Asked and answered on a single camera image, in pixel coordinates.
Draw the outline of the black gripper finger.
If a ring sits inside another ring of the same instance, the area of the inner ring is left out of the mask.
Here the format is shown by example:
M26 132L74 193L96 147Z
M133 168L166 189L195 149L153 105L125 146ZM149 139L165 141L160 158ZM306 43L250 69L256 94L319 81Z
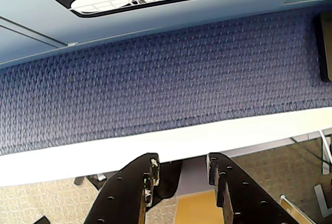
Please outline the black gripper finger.
M224 223L297 223L250 175L225 154L206 157L209 184Z
M106 181L84 223L144 223L159 180L158 154L137 157Z

